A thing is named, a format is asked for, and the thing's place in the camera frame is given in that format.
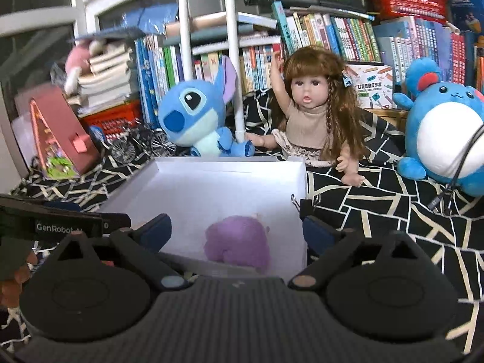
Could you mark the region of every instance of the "stitch ear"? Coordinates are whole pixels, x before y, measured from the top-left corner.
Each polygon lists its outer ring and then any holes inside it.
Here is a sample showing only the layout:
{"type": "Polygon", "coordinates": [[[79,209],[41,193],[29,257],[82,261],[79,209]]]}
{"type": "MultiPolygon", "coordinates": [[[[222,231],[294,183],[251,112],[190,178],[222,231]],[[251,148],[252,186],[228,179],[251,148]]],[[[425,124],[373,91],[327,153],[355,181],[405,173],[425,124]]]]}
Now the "stitch ear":
{"type": "Polygon", "coordinates": [[[475,94],[477,98],[479,98],[482,102],[484,102],[484,95],[482,95],[482,93],[479,90],[473,88],[472,86],[467,86],[467,88],[471,93],[475,94]]]}
{"type": "Polygon", "coordinates": [[[407,89],[418,95],[432,84],[441,81],[440,69],[437,63],[428,57],[413,61],[407,70],[407,89]]]}
{"type": "Polygon", "coordinates": [[[227,56],[222,56],[214,85],[222,94],[224,103],[228,103],[232,99],[235,93],[236,80],[237,73],[231,60],[227,56]]]}

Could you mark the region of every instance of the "white box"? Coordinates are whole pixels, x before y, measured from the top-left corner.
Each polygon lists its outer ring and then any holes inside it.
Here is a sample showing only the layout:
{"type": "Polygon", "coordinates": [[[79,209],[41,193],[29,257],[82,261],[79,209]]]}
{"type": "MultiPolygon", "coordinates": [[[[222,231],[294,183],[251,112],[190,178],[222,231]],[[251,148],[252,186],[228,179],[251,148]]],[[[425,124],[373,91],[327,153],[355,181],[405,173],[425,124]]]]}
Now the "white box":
{"type": "Polygon", "coordinates": [[[133,229],[160,213],[172,220],[162,252],[206,260],[205,230],[231,215],[255,216],[270,228],[266,275],[286,282],[306,266],[302,222],[291,202],[306,197],[302,158],[156,158],[115,191],[100,212],[127,213],[133,229]]]}
{"type": "Polygon", "coordinates": [[[393,68],[387,65],[348,64],[360,108],[394,109],[393,68]]]}

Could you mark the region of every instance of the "doll's brown hair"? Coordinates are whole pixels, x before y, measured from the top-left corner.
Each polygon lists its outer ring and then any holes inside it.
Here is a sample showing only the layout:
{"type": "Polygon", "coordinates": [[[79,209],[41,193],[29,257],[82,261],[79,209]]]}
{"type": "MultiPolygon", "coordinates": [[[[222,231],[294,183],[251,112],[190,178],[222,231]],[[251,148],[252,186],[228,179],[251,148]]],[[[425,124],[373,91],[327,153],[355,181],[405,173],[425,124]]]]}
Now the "doll's brown hair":
{"type": "MultiPolygon", "coordinates": [[[[360,109],[353,86],[345,87],[342,72],[343,60],[321,47],[307,46],[294,52],[284,64],[284,84],[292,98],[291,82],[303,76],[324,76],[328,80],[328,109],[326,124],[332,140],[321,151],[321,158],[335,161],[346,141],[354,158],[366,153],[360,126],[360,109]]],[[[286,129],[286,118],[277,100],[270,103],[273,122],[282,131],[286,129]]]]}

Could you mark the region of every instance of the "white pole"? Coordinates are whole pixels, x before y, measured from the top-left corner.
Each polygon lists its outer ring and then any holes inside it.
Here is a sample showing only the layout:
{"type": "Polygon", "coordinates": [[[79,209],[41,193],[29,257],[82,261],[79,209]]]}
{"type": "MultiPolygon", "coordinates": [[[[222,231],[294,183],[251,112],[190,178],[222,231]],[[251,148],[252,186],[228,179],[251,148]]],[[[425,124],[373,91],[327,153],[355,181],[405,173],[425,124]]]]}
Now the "white pole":
{"type": "Polygon", "coordinates": [[[193,79],[192,46],[190,45],[190,18],[188,17],[188,0],[178,0],[178,14],[180,15],[181,60],[185,80],[193,79]]]}
{"type": "Polygon", "coordinates": [[[241,143],[245,140],[245,123],[244,106],[242,104],[242,87],[240,85],[239,37],[237,34],[235,0],[225,0],[225,12],[227,15],[228,56],[237,72],[235,94],[232,98],[235,113],[235,138],[241,143]]]}

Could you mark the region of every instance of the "purple plush toy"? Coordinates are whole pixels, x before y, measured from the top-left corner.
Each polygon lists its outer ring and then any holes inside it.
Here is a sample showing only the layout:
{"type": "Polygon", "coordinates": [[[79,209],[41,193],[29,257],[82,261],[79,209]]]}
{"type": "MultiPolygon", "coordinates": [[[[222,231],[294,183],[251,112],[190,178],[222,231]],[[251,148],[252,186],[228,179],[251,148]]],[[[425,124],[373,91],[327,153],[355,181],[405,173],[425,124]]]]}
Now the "purple plush toy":
{"type": "Polygon", "coordinates": [[[256,218],[227,217],[207,228],[205,255],[210,261],[252,266],[263,273],[270,261],[268,231],[256,218]]]}

